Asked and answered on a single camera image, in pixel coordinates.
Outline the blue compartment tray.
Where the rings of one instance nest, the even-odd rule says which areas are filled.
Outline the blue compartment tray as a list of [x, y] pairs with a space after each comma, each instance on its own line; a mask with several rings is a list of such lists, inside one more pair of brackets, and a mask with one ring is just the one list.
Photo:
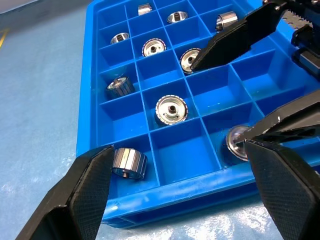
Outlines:
[[[138, 15], [138, 6], [152, 11]], [[180, 57], [204, 48], [215, 35], [219, 14], [239, 18], [261, 0], [94, 0], [86, 12], [76, 154], [104, 145], [134, 148], [147, 156], [143, 180], [113, 175], [102, 222], [129, 228], [257, 191], [248, 162], [231, 154], [228, 131], [253, 126], [281, 105], [320, 90], [320, 82], [294, 64], [294, 27], [282, 20], [276, 32], [230, 64], [185, 74]], [[170, 24], [174, 12], [188, 18]], [[130, 38], [110, 44], [112, 37]], [[149, 39], [165, 42], [166, 50], [148, 57]], [[112, 80], [129, 77], [135, 92], [108, 99]], [[182, 98], [185, 121], [159, 126], [157, 101]]]

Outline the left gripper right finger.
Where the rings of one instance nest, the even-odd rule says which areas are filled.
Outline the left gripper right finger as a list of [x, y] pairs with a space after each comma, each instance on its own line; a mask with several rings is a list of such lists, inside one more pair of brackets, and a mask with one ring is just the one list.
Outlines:
[[261, 200], [283, 240], [320, 240], [320, 174], [282, 145], [247, 139]]

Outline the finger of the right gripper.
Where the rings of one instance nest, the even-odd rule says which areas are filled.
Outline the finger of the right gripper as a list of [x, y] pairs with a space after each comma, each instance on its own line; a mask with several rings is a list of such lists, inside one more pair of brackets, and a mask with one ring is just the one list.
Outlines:
[[242, 134], [247, 140], [276, 144], [320, 136], [320, 89], [292, 100], [258, 121]]
[[267, 1], [246, 17], [217, 33], [200, 50], [191, 65], [202, 71], [226, 65], [251, 49], [251, 46], [276, 31], [286, 10], [284, 1]]

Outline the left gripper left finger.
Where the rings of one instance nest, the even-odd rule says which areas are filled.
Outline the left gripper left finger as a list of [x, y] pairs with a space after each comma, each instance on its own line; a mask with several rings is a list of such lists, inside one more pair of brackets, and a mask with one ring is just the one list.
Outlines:
[[107, 205], [114, 152], [105, 145], [78, 156], [15, 240], [95, 240]]

